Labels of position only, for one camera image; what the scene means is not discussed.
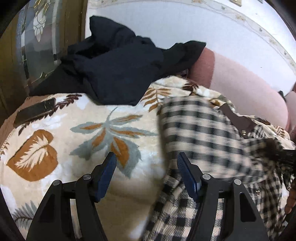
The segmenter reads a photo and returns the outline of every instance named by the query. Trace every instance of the metal screw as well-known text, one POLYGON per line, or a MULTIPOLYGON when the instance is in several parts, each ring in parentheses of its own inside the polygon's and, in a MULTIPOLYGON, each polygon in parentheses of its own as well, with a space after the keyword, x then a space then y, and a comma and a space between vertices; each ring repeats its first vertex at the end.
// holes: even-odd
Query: metal screw
POLYGON ((60 184, 60 182, 61 182, 60 180, 55 180, 55 181, 53 181, 53 183, 52 183, 52 184, 53 184, 54 186, 57 186, 57 185, 59 185, 59 184, 60 184))
POLYGON ((202 175, 202 178, 205 180, 210 180, 211 176, 209 174, 204 174, 204 175, 202 175))
POLYGON ((83 176, 83 180, 89 180, 89 179, 91 179, 91 175, 90 174, 85 174, 83 176))
POLYGON ((239 179, 235 179, 235 180, 234 180, 234 183, 235 183, 236 185, 241 185, 242 181, 239 180, 239 179))

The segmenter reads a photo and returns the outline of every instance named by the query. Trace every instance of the smartphone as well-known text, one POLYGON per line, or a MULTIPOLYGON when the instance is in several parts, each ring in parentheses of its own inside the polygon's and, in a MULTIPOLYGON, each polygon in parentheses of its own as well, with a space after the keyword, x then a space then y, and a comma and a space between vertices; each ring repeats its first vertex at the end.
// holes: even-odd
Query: smartphone
POLYGON ((13 127, 16 128, 28 121, 38 119, 45 114, 49 114, 54 110, 55 102, 56 99, 52 98, 18 111, 13 127))

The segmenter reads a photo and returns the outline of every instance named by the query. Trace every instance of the pink sofa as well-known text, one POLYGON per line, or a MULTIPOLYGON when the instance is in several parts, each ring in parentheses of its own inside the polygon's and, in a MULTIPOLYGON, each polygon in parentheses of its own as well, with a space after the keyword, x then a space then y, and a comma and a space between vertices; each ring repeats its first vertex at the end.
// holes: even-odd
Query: pink sofa
POLYGON ((262 78, 207 48, 189 70, 188 78, 220 92, 242 115, 256 115, 290 133, 296 127, 295 92, 286 96, 286 103, 262 78))

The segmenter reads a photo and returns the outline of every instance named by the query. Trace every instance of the beige blanket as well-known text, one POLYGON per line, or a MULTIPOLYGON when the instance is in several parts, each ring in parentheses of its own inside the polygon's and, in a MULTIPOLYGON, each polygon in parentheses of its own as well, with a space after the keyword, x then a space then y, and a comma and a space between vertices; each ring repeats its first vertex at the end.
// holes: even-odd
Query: beige blanket
MULTIPOLYGON (((96 105, 85 94, 48 97, 56 98, 55 113, 14 129, 0 149, 1 189, 23 236, 54 180, 75 181, 112 151, 118 165, 96 207, 109 241, 138 240, 168 166, 159 135, 159 106, 166 97, 194 94, 213 105, 228 103, 234 110, 218 92, 178 77, 152 83, 136 106, 96 105)), ((292 145, 284 130, 281 137, 277 127, 266 128, 292 145)), ((75 234, 81 237, 73 200, 71 209, 75 234)))

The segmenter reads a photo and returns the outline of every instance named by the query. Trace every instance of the checkered shirt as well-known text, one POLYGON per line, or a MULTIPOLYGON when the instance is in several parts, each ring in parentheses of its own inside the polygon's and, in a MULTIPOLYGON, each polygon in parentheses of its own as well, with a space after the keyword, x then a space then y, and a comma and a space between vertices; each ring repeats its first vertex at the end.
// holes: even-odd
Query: checkered shirt
MULTIPOLYGON (((244 139, 228 117, 199 96, 165 99, 160 118, 170 168, 142 240, 185 241, 189 234, 197 204, 188 196, 177 169, 176 158, 182 151, 203 173, 226 181, 240 179, 257 206, 269 239, 274 240, 284 228, 281 187, 289 190, 293 178, 266 157, 268 137, 263 128, 256 126, 244 139)), ((219 199, 211 240, 220 234, 222 216, 223 199, 219 199)))

